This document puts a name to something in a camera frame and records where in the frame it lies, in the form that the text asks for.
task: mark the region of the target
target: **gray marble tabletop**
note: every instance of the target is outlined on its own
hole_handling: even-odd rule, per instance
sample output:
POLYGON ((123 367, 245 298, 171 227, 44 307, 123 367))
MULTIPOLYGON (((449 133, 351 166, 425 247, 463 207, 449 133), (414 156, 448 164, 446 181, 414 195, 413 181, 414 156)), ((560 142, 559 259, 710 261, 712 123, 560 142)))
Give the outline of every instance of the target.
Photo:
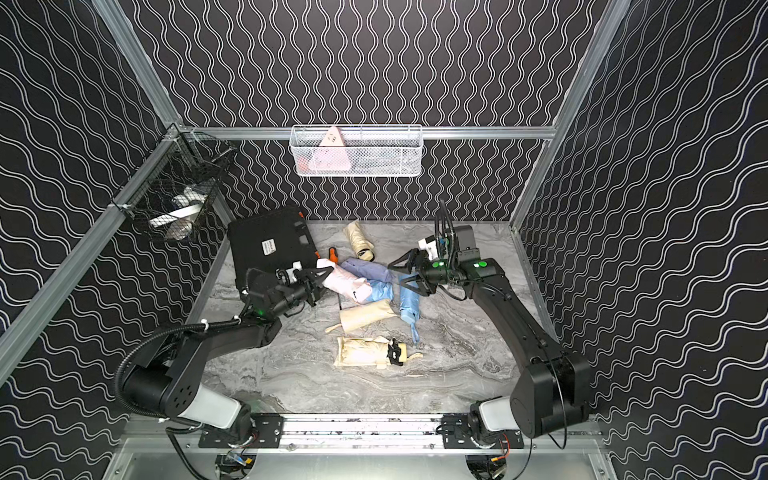
MULTIPOLYGON (((341 261, 352 256, 344 223, 310 223, 322 255, 339 250, 341 261)), ((495 258, 515 292, 536 316, 525 275, 506 223, 473 224, 483 257, 495 258)), ((376 248, 376 262, 388 263, 416 247, 432 233, 431 223, 362 222, 376 248)), ((211 294, 204 318, 229 319, 242 308, 228 256, 211 294)), ((395 287, 394 310, 399 305, 395 287)), ((353 303, 343 299, 345 308, 353 303)), ((399 317, 345 334, 325 333, 339 322, 339 301, 328 292, 316 308, 283 318, 275 340, 262 349, 221 356, 206 365, 204 384, 250 403, 255 411, 271 412, 465 412, 475 400, 507 395, 519 372, 509 348, 483 311, 471 300, 459 302, 444 293, 422 298, 417 323, 420 343, 413 345, 410 327, 399 317), (410 353, 424 356, 402 367, 335 367, 336 337, 397 338, 410 353)))

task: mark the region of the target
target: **black wire basket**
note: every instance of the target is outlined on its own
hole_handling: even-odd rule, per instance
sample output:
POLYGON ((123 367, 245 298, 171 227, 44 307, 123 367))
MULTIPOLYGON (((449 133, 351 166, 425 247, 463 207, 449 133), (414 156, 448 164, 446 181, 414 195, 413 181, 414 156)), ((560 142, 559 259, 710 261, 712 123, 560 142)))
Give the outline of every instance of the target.
POLYGON ((236 152, 230 142, 183 133, 131 200, 117 207, 154 242, 194 241, 236 152))

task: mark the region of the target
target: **black plastic case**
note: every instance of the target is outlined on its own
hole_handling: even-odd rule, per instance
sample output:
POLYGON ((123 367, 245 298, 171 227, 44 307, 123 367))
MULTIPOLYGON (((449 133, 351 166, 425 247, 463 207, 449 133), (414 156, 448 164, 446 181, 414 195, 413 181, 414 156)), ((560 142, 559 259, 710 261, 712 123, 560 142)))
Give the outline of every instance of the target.
POLYGON ((314 268, 317 264, 317 249, 298 207, 235 220, 230 223, 227 236, 241 298, 249 268, 274 273, 292 268, 297 261, 302 268, 314 268))

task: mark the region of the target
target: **wavy white line pattern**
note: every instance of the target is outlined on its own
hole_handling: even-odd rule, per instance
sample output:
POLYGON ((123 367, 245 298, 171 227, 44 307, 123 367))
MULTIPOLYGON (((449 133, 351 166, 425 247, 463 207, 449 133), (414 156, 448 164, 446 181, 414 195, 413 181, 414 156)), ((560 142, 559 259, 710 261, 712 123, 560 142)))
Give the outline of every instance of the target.
POLYGON ((121 0, 185 123, 554 123, 605 0, 121 0))
POLYGON ((768 4, 636 0, 522 236, 625 480, 768 475, 768 4))
POLYGON ((0 387, 0 478, 101 478, 127 421, 114 370, 155 327, 187 318, 224 234, 215 214, 190 244, 121 227, 0 387))
POLYGON ((509 220, 540 140, 427 141, 414 178, 299 177, 287 142, 246 141, 222 186, 236 217, 300 205, 311 220, 430 220, 442 198, 458 220, 509 220))
POLYGON ((164 128, 89 0, 0 3, 0 334, 164 128))

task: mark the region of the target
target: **aluminum frame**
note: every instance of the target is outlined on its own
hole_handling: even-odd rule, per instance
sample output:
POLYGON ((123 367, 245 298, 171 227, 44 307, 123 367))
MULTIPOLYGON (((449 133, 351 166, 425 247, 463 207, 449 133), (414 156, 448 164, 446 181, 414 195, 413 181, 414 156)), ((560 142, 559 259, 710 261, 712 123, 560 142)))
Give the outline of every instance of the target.
MULTIPOLYGON (((144 164, 114 198, 116 204, 129 202, 142 182, 149 177, 152 170, 163 158, 163 155, 176 144, 178 132, 175 128, 171 130, 173 133, 167 133, 160 140, 144 164)), ((13 373, 27 350, 51 322, 53 315, 58 312, 72 290, 80 283, 85 272, 91 268, 93 262, 124 221, 123 212, 113 204, 108 205, 69 255, 64 258, 61 265, 18 314, 11 326, 0 336, 0 383, 4 383, 13 373)))
POLYGON ((117 44, 128 65, 134 71, 136 80, 144 89, 155 113, 165 127, 181 124, 181 114, 170 99, 168 90, 160 81, 149 55, 144 51, 144 47, 136 36, 133 24, 125 15, 125 11, 118 0, 93 0, 93 5, 112 34, 114 43, 117 44))
POLYGON ((200 319, 203 316, 203 310, 205 309, 205 304, 208 302, 210 294, 214 291, 219 272, 221 271, 221 267, 224 265, 224 261, 227 259, 227 254, 229 252, 230 239, 229 237, 224 237, 221 245, 219 245, 219 251, 216 254, 216 258, 214 258, 214 261, 210 265, 210 270, 208 270, 205 281, 203 281, 200 293, 197 294, 197 298, 194 300, 192 310, 190 310, 189 315, 187 315, 187 323, 200 322, 200 319))
POLYGON ((536 311, 538 312, 538 319, 539 323, 541 324, 541 328, 543 328, 550 337, 559 341, 558 335, 554 331, 554 323, 552 322, 552 317, 549 316, 549 312, 547 311, 547 303, 544 301, 544 296, 541 295, 541 290, 538 288, 536 275, 533 273, 531 262, 528 260, 528 255, 525 252, 525 245, 523 245, 523 241, 522 238, 520 238, 519 232, 512 231, 512 243, 515 245, 515 252, 518 254, 520 266, 523 269, 523 274, 525 275, 526 281, 528 281, 528 288, 531 291, 533 302, 536 305, 536 311))
POLYGON ((607 453, 590 453, 589 462, 592 465, 592 472, 594 472, 594 477, 597 480, 618 480, 614 464, 611 463, 607 453))
POLYGON ((230 222, 232 220, 235 220, 235 216, 232 213, 232 210, 230 210, 230 206, 227 205, 227 201, 224 200, 224 197, 222 197, 221 191, 219 191, 219 194, 216 196, 216 199, 214 200, 214 212, 216 212, 216 215, 219 216, 221 219, 221 223, 224 225, 224 228, 226 229, 230 222))
MULTIPOLYGON (((549 140, 554 138, 555 130, 555 127, 422 127, 424 140, 549 140)), ((182 131, 229 141, 288 141, 291 127, 182 127, 182 131)))
POLYGON ((512 215, 511 220, 514 231, 520 229, 525 216, 528 214, 528 210, 530 210, 533 204, 533 200, 536 198, 539 187, 544 183, 547 172, 549 172, 549 168, 554 161, 554 156, 560 150, 560 146, 571 129, 571 124, 573 124, 576 114, 581 108, 589 88, 592 86, 592 81, 598 73, 600 65, 603 63, 603 59, 608 52, 608 48, 611 46, 619 25, 621 25, 627 10, 629 10, 630 3, 631 0, 611 0, 605 6, 600 23, 595 28, 594 35, 589 46, 587 46, 587 51, 584 53, 581 67, 576 72, 568 93, 565 95, 563 105, 557 117, 555 117, 556 133, 536 160, 534 169, 530 177, 528 177, 528 183, 515 206, 515 213, 512 215))
MULTIPOLYGON (((444 449, 442 437, 435 433, 442 413, 373 413, 373 414, 323 414, 285 413, 283 436, 278 449, 259 452, 247 449, 246 453, 259 455, 487 455, 502 453, 501 449, 444 449)), ((156 419, 140 417, 126 426, 121 446, 115 457, 123 460, 141 453, 176 452, 165 435, 167 424, 156 419)), ((594 421, 573 425, 568 429, 568 444, 560 450, 546 435, 533 439, 537 455, 580 453, 601 455, 599 426, 594 421)), ((562 443, 562 431, 554 434, 562 443)), ((227 453, 228 445, 221 449, 201 449, 197 446, 200 433, 179 437, 184 451, 194 453, 227 453)), ((523 449, 513 449, 510 455, 528 455, 530 440, 523 449)), ((108 468, 104 478, 114 475, 123 462, 113 462, 112 473, 108 468)))

